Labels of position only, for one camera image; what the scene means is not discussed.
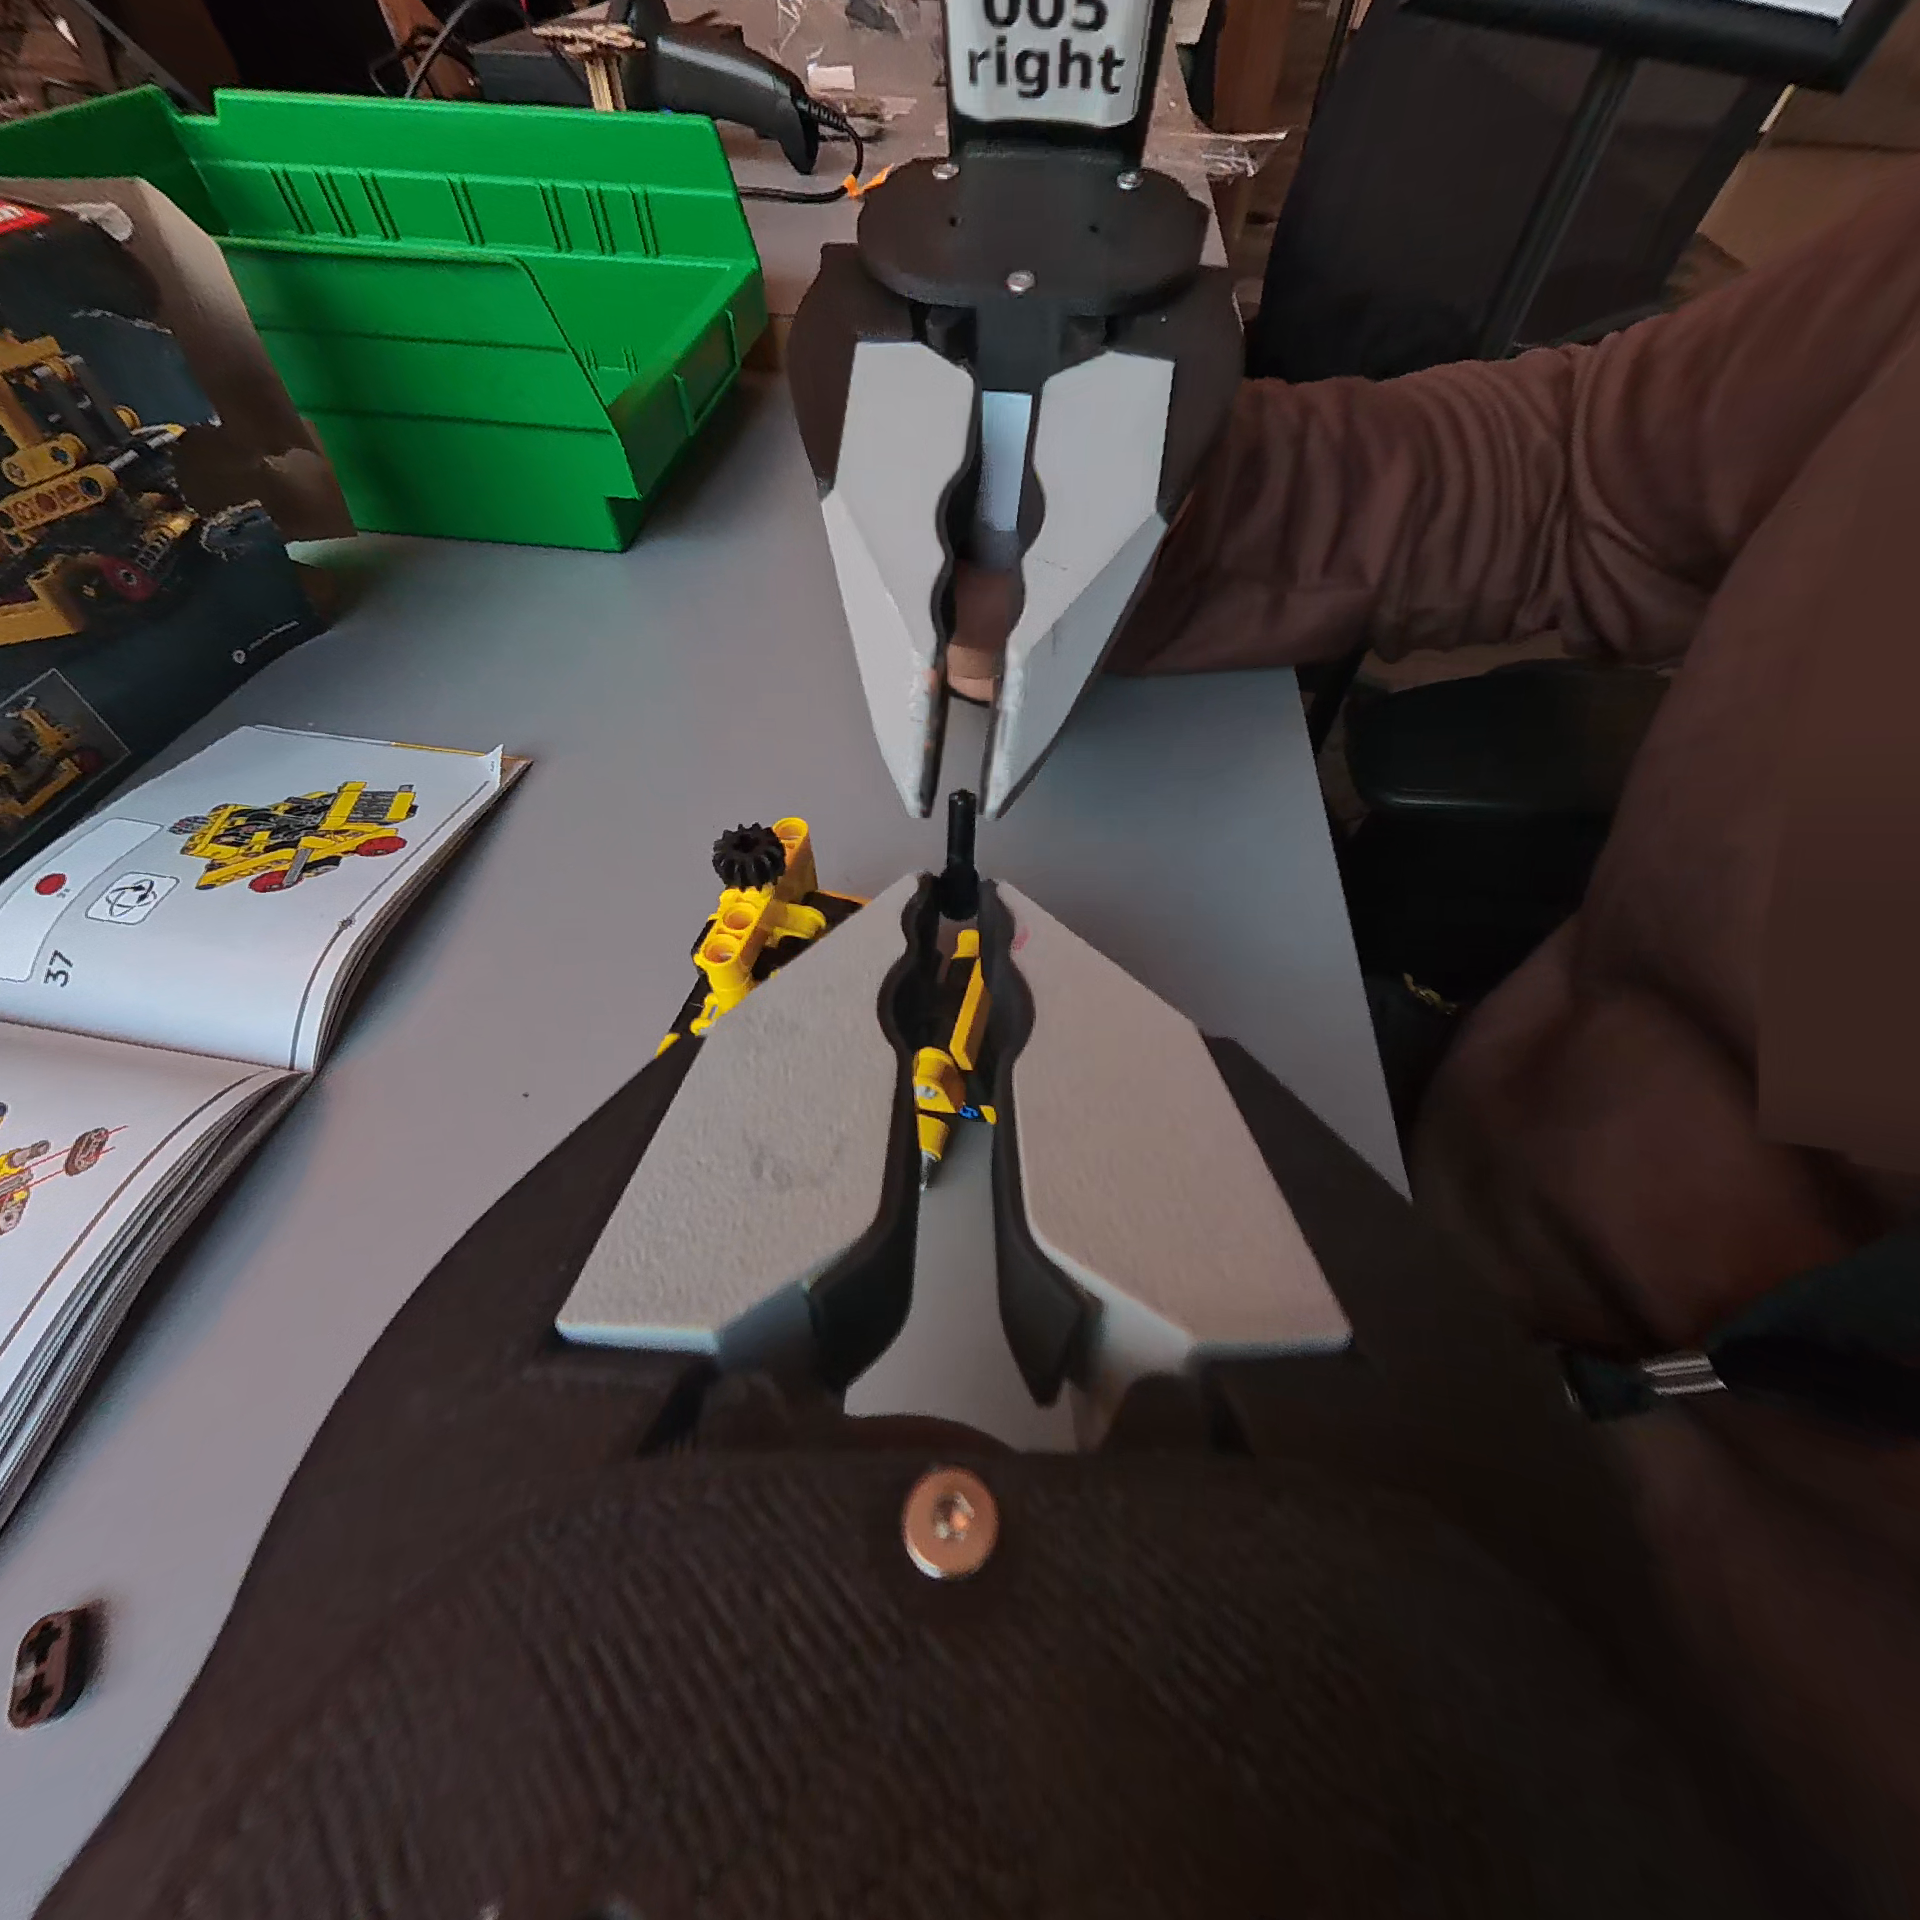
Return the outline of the person's right forearm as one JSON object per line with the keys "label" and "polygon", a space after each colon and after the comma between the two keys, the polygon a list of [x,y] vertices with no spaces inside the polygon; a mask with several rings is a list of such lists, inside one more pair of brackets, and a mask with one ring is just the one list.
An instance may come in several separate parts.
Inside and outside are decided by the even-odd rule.
{"label": "person's right forearm", "polygon": [[1799,248],[1590,345],[1248,378],[1111,671],[1555,636],[1677,660],[1814,446],[1917,343],[1917,159]]}

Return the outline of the yellow black lego model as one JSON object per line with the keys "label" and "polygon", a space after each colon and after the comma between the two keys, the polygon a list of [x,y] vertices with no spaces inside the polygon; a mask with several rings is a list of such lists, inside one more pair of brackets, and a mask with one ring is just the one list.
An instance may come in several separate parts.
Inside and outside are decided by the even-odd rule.
{"label": "yellow black lego model", "polygon": [[[820,886],[814,832],[800,818],[739,823],[715,837],[707,862],[718,876],[715,912],[693,945],[694,981],[660,1037],[660,1052],[704,1037],[760,984],[866,909],[866,897]],[[923,975],[923,1000],[906,1034],[914,1041],[921,1181],[929,1181],[948,1159],[957,1122],[994,1122],[990,986],[975,922],[937,917]]]}

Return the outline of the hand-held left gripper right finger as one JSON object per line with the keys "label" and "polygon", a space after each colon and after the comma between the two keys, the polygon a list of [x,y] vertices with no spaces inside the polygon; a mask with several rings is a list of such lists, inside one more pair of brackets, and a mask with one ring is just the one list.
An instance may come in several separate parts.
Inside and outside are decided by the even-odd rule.
{"label": "hand-held left gripper right finger", "polygon": [[1338,1354],[1350,1324],[1187,1016],[1011,886],[978,889],[994,1290],[1034,1403]]}

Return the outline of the person's right hand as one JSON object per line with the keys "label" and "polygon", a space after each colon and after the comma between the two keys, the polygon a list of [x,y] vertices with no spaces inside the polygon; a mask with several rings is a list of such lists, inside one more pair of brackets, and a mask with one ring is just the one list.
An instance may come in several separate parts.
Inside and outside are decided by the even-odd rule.
{"label": "person's right hand", "polygon": [[953,630],[948,636],[948,690],[990,708],[1001,680],[1001,652],[1021,618],[1021,577],[1015,568],[987,568],[958,560],[950,580]]}

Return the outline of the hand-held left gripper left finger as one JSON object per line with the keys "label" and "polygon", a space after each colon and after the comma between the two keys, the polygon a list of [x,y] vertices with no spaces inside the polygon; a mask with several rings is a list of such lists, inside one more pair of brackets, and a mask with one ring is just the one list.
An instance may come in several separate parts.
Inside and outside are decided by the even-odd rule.
{"label": "hand-held left gripper left finger", "polygon": [[896,1029],[900,876],[693,1044],[554,1333],[844,1387],[896,1340],[917,1122]]}

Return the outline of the person's brown sweater torso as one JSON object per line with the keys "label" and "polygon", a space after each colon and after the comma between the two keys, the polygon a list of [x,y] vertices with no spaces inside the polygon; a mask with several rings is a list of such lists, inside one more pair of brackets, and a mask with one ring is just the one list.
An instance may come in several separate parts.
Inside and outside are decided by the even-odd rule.
{"label": "person's brown sweater torso", "polygon": [[[1455,1041],[1420,1184],[1544,1333],[1653,1354],[1917,1215],[1917,500],[1620,531],[1521,623],[1677,676],[1579,912]],[[1694,1401],[1608,1454],[1828,1903],[1917,1917],[1917,1444]]]}

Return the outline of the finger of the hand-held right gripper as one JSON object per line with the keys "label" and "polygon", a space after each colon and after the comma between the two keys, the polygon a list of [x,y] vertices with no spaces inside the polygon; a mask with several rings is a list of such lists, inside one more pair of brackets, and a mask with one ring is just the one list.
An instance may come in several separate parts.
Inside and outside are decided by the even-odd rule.
{"label": "finger of the hand-held right gripper", "polygon": [[821,525],[874,747],[914,820],[940,778],[948,500],[973,459],[973,426],[963,367],[914,339],[855,343]]}
{"label": "finger of the hand-held right gripper", "polygon": [[1164,540],[1159,506],[1172,364],[1101,353],[1047,376],[1032,435],[1037,531],[1018,566],[978,814],[1000,820],[1037,774]]}

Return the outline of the dark lego set box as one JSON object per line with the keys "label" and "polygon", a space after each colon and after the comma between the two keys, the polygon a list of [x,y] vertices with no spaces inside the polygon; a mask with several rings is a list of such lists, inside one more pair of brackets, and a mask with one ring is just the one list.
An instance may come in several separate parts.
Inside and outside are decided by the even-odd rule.
{"label": "dark lego set box", "polygon": [[2,179],[2,876],[324,634],[351,531],[224,250],[144,179]]}

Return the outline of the dark grey flat box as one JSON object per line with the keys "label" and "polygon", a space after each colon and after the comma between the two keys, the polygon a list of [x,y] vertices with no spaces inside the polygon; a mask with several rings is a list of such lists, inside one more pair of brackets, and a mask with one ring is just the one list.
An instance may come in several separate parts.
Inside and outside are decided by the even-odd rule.
{"label": "dark grey flat box", "polygon": [[477,40],[468,63],[490,106],[593,109],[583,67],[531,28]]}

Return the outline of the small black lego beam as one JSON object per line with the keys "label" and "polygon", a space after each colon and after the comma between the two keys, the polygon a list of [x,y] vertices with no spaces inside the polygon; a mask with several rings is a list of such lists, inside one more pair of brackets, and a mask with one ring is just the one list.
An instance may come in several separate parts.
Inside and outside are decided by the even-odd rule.
{"label": "small black lego beam", "polygon": [[37,1730],[69,1713],[101,1673],[111,1607],[87,1598],[39,1618],[16,1641],[7,1726]]}

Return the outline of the black office chair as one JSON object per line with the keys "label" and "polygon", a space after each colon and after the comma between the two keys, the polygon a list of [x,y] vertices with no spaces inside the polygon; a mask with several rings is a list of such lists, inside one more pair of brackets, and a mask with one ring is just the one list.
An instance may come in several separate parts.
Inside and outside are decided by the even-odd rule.
{"label": "black office chair", "polygon": [[[1388,378],[1477,359],[1593,63],[1575,43],[1374,4],[1309,125],[1250,371]],[[1640,67],[1515,350],[1659,315],[1762,115],[1744,83]],[[1359,823],[1334,830],[1334,856],[1408,1143],[1460,1010],[1582,897],[1666,684],[1521,660],[1388,692],[1359,666],[1348,652],[1309,680],[1309,742],[1342,729]]]}

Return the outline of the open lego instruction booklet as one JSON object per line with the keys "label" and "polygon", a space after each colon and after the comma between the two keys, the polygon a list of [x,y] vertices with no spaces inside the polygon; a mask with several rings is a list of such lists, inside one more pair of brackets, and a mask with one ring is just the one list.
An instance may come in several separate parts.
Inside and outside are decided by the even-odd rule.
{"label": "open lego instruction booklet", "polygon": [[524,766],[247,726],[2,878],[2,1522],[389,927]]}

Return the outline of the green plastic bin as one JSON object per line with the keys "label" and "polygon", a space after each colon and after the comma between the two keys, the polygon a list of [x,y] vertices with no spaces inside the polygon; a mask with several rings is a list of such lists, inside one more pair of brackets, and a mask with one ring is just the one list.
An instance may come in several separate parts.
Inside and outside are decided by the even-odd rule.
{"label": "green plastic bin", "polygon": [[148,84],[2,173],[180,205],[373,537],[626,553],[766,327],[704,115]]}

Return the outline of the black framed sign stand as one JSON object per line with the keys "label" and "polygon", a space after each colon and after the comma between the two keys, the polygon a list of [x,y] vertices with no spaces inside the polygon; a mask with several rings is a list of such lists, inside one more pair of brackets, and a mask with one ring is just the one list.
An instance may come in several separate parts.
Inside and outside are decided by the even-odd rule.
{"label": "black framed sign stand", "polygon": [[1524,211],[1477,330],[1477,359],[1508,355],[1569,218],[1596,178],[1646,63],[1740,83],[1840,93],[1893,25],[1901,4],[1408,4],[1411,14],[1575,43],[1596,55],[1567,133]]}

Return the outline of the grey barcode scanner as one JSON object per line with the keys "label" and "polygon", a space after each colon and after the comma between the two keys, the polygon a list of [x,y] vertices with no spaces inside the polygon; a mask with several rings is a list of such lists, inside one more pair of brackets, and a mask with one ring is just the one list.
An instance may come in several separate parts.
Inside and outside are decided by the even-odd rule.
{"label": "grey barcode scanner", "polygon": [[739,125],[778,143],[797,178],[814,173],[821,136],[808,96],[791,68],[726,25],[667,22],[636,32],[643,110]]}

